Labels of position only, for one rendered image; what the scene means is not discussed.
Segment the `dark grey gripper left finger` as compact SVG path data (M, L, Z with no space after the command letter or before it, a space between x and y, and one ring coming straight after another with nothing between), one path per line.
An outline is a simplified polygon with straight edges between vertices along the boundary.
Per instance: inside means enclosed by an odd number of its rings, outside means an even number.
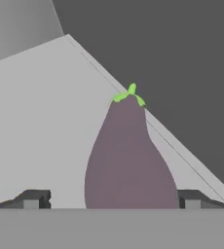
M50 190L25 190L13 199L0 202L0 208L12 209L50 209Z

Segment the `purple eggplant with green stem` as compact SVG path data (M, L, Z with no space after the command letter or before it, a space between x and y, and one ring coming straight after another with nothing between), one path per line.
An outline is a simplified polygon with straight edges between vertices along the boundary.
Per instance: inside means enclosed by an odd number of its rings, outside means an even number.
M113 97L93 144L85 177L91 209L176 209L168 165L150 139L145 101L132 83Z

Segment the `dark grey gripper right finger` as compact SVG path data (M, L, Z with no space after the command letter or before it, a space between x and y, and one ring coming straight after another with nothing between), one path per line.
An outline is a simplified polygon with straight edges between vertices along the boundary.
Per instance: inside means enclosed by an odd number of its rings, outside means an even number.
M213 200L198 190L179 190L181 209L224 209L224 202Z

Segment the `light grey freezer shelf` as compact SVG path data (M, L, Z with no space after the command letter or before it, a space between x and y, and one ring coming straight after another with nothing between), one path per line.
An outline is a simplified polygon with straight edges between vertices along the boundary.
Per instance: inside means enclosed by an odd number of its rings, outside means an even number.
M55 208L89 208L85 177L113 97L127 92L65 36L0 61L0 202L50 190ZM147 129L177 191L224 202L224 185L148 111Z

